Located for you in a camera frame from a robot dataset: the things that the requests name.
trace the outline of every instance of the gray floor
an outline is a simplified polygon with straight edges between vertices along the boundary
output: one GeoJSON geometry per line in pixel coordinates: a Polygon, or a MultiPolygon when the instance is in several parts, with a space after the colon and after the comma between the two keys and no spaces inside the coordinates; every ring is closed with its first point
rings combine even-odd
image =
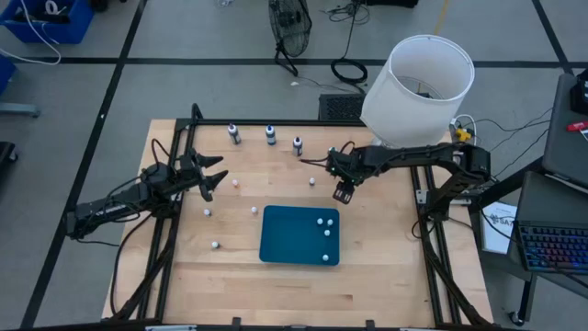
{"type": "MultiPolygon", "coordinates": [[[[0,0],[0,8],[7,0],[0,0]]],[[[111,2],[97,14],[85,40],[61,45],[67,57],[118,57],[138,0],[111,2]]],[[[346,1],[309,1],[313,30],[309,59],[337,58],[345,50],[346,23],[320,12],[346,1]]],[[[583,0],[541,1],[570,61],[587,62],[583,0]]],[[[421,0],[413,10],[374,7],[371,20],[354,32],[350,58],[384,59],[400,40],[432,33],[442,1],[421,0]]],[[[557,61],[531,1],[452,1],[440,35],[460,44],[475,61],[557,61]]],[[[28,56],[51,55],[42,45],[24,45],[0,30],[0,46],[28,56]]],[[[150,0],[130,50],[133,58],[270,58],[274,41],[266,0],[150,0]]],[[[18,327],[39,275],[49,242],[73,184],[114,65],[19,64],[0,101],[33,103],[38,119],[0,118],[0,141],[18,144],[21,158],[0,191],[0,329],[18,327]]],[[[371,66],[371,84],[379,67],[371,66]]],[[[561,69],[479,68],[460,109],[476,119],[491,118],[515,127],[551,107],[561,69]]],[[[328,65],[301,66],[300,74],[324,84],[337,83],[328,65]]],[[[273,65],[126,65],[90,166],[80,201],[102,197],[136,174],[149,121],[186,117],[198,102],[207,118],[316,119],[318,97],[335,93],[297,81],[273,65]]],[[[492,153],[494,173],[509,164],[543,127],[522,131],[492,153]]],[[[479,127],[481,146],[490,148],[506,135],[489,123],[479,127]]],[[[544,140],[500,178],[534,160],[544,140]]],[[[516,196],[509,197],[516,203],[516,196]]],[[[92,238],[116,242],[121,229],[100,228],[92,238]]],[[[36,325],[97,321],[107,293],[115,249],[63,247],[36,325]]],[[[518,307],[522,282],[484,268],[496,322],[512,326],[505,312],[518,307]]],[[[588,301],[546,281],[537,285],[532,321],[536,330],[580,330],[588,322],[588,301]]]]}

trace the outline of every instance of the wooden table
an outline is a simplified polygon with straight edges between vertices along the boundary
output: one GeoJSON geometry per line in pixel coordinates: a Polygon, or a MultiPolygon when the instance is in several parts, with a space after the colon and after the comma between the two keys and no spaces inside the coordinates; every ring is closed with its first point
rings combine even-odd
{"type": "MultiPolygon", "coordinates": [[[[174,125],[174,120],[153,120],[147,142],[157,138],[169,148],[174,125]]],[[[196,129],[194,146],[199,153],[224,156],[224,161],[206,170],[207,175],[224,169],[230,173],[214,191],[213,202],[205,202],[198,189],[185,195],[165,323],[227,325],[240,316],[244,325],[362,326],[367,319],[375,320],[377,326],[435,325],[423,249],[411,236],[416,210],[408,168],[369,179],[344,205],[332,198],[337,180],[323,168],[299,162],[291,152],[292,140],[302,138],[304,157],[323,158],[329,147],[340,148],[349,140],[357,146],[369,144],[368,129],[280,126],[275,146],[266,143],[264,127],[241,126],[239,131],[243,142],[233,145],[224,126],[196,129]],[[310,177],[316,178],[314,187],[309,186],[310,177]],[[233,179],[239,180],[238,188],[232,185],[233,179]],[[262,262],[263,209],[270,204],[339,210],[341,263],[326,268],[262,262]],[[253,206],[258,215],[251,213],[253,206]],[[212,217],[204,215],[205,208],[212,217]],[[210,247],[213,241],[220,243],[220,249],[210,247]]],[[[153,162],[147,143],[141,167],[153,162]]],[[[434,173],[438,186],[449,177],[441,168],[434,168],[434,173]]],[[[450,215],[469,223],[463,207],[452,207],[450,215]]],[[[125,233],[134,225],[128,223],[125,233]]],[[[138,230],[121,254],[115,293],[118,308],[142,280],[153,225],[149,222],[138,230]]],[[[445,223],[445,229],[455,281],[491,321],[472,232],[452,222],[445,223]]],[[[437,282],[449,322],[445,287],[438,278],[437,282]]],[[[156,281],[148,316],[153,315],[158,290],[156,281]]],[[[106,304],[104,316],[110,315],[106,304]]]]}

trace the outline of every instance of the white paper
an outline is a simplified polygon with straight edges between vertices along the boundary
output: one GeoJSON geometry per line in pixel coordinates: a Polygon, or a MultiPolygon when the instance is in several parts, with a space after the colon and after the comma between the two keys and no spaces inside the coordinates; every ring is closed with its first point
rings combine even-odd
{"type": "MultiPolygon", "coordinates": [[[[516,207],[501,202],[494,202],[484,208],[484,214],[488,221],[501,233],[511,236],[513,232],[513,221],[516,216],[516,207]]],[[[501,234],[498,234],[488,222],[484,221],[481,215],[482,226],[482,249],[487,252],[506,254],[510,240],[501,234]]]]}

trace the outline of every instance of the white lampshade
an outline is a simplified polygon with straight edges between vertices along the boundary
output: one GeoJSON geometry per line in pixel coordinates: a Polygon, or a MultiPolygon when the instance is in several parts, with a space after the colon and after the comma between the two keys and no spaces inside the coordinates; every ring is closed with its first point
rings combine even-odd
{"type": "Polygon", "coordinates": [[[469,55],[437,36],[414,36],[394,47],[366,95],[361,120],[390,147],[438,143],[474,80],[469,55]],[[433,98],[421,97],[417,86],[433,98]]]}

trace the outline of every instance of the electric fan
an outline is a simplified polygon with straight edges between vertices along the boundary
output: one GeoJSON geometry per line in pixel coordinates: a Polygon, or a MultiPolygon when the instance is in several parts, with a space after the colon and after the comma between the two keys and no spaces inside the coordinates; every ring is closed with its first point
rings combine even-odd
{"type": "Polygon", "coordinates": [[[309,45],[312,21],[306,0],[269,0],[269,21],[276,38],[274,61],[298,76],[289,57],[301,55],[309,45]],[[280,53],[288,64],[278,59],[280,53]]]}

